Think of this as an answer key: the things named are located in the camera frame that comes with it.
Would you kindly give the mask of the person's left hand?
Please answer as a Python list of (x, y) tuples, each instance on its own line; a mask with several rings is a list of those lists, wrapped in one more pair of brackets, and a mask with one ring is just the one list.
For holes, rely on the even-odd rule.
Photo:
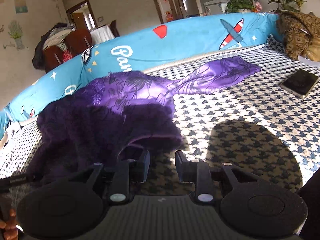
[(16, 211), (14, 209), (9, 210), (9, 218), (6, 221), (1, 220), (1, 230), (4, 230), (3, 238), (5, 240), (18, 240)]

